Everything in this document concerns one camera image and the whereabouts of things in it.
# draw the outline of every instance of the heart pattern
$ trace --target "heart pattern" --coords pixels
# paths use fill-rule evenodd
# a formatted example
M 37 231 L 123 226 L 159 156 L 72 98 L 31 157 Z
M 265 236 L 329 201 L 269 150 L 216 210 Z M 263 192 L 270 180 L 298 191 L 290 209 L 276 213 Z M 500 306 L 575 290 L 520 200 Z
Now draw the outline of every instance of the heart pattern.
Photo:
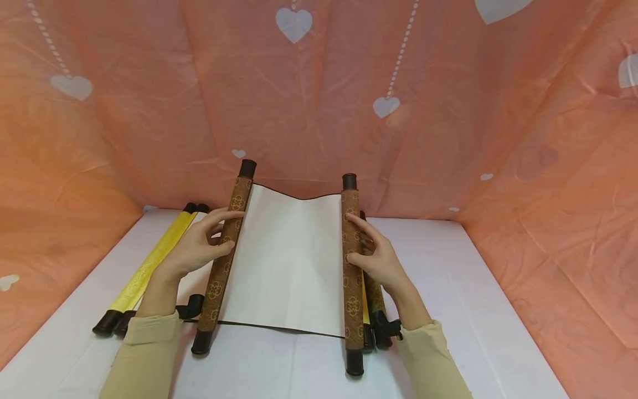
M 638 86 L 638 53 L 628 56 L 620 63 L 618 84 L 622 89 Z
M 478 13 L 487 25 L 516 14 L 532 0 L 474 0 Z
M 85 77 L 74 76 L 68 78 L 64 75 L 55 75 L 51 77 L 51 85 L 62 93 L 84 101 L 93 92 L 93 84 Z
M 0 291 L 6 292 L 9 291 L 11 285 L 17 282 L 20 279 L 19 275 L 8 275 L 4 277 L 0 277 Z
M 301 40 L 313 25 L 313 16 L 306 10 L 294 12 L 280 8 L 275 16 L 279 30 L 293 43 Z
M 246 152 L 243 149 L 234 149 L 231 152 L 233 153 L 234 156 L 236 156 L 239 159 L 244 158 L 246 156 Z
M 396 97 L 379 97 L 372 104 L 375 114 L 380 118 L 385 118 L 399 108 L 401 102 Z

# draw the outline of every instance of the right hand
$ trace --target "right hand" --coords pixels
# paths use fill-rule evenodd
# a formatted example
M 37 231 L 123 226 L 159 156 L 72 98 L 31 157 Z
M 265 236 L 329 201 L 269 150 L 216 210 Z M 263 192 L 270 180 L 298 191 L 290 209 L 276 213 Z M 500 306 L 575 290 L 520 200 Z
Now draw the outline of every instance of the right hand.
M 353 214 L 346 214 L 346 217 L 356 224 L 363 233 L 372 239 L 374 246 L 371 255 L 361 255 L 350 253 L 347 256 L 348 262 L 359 266 L 376 282 L 383 285 L 383 288 L 390 296 L 408 290 L 412 282 L 405 274 L 403 266 L 399 262 L 392 243 L 376 230 L 370 223 Z

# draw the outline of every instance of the dotted line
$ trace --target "dotted line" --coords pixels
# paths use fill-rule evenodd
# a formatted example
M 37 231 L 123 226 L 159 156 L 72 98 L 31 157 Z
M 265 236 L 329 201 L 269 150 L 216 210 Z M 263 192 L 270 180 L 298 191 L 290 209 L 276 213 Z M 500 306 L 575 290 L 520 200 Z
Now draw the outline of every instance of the dotted line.
M 414 16 L 417 14 L 417 8 L 419 7 L 419 0 L 414 0 L 414 5 L 412 6 L 412 15 L 408 21 L 408 26 L 405 31 L 405 36 L 403 37 L 403 44 L 401 44 L 401 50 L 399 51 L 399 57 L 397 59 L 397 63 L 394 67 L 394 72 L 392 73 L 392 81 L 390 82 L 390 87 L 388 87 L 388 94 L 385 97 L 387 100 L 392 95 L 392 88 L 394 86 L 394 82 L 397 79 L 397 75 L 399 74 L 399 65 L 401 65 L 401 60 L 403 59 L 403 53 L 405 53 L 405 48 L 408 45 L 408 37 L 410 35 L 410 31 L 412 30 L 412 22 L 414 22 Z
M 27 7 L 31 9 L 31 15 L 33 15 L 33 20 L 38 25 L 38 28 L 40 28 L 40 33 L 42 33 L 42 36 L 44 36 L 44 41 L 47 43 L 49 50 L 51 50 L 51 53 L 56 58 L 58 65 L 60 66 L 60 68 L 62 68 L 62 72 L 66 74 L 67 78 L 71 79 L 73 77 L 71 75 L 71 71 L 69 71 L 69 69 L 66 67 L 66 64 L 64 63 L 64 59 L 62 59 L 62 57 L 60 56 L 60 53 L 57 51 L 57 47 L 53 44 L 53 39 L 51 38 L 51 35 L 49 35 L 49 33 L 47 32 L 47 27 L 44 26 L 44 23 L 42 22 L 42 19 L 40 18 L 40 13 L 38 12 L 38 10 L 36 10 L 36 5 L 33 4 L 33 0 L 27 0 Z

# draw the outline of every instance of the pink backdrop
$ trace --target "pink backdrop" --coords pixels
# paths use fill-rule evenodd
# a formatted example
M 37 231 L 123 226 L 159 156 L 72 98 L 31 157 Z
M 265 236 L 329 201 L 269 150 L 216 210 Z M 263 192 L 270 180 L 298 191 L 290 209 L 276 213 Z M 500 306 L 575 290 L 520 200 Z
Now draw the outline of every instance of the pink backdrop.
M 251 158 L 461 222 L 570 396 L 635 398 L 634 0 L 0 4 L 0 365 L 142 205 Z

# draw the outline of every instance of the white table surface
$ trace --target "white table surface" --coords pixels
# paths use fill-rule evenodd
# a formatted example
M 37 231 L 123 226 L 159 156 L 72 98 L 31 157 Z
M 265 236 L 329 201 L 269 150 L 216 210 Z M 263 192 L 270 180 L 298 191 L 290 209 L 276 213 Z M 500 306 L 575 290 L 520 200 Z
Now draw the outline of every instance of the white table surface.
M 133 226 L 0 372 L 0 398 L 98 397 L 120 340 L 96 338 L 91 328 L 178 213 L 150 211 Z M 392 241 L 432 317 L 443 323 L 475 399 L 568 398 L 462 226 L 369 221 Z M 386 307 L 395 319 L 387 296 Z M 174 398 L 413 397 L 396 345 L 365 355 L 365 374 L 355 380 L 345 374 L 339 338 L 220 325 L 211 353 L 196 359 L 194 330 L 184 325 Z

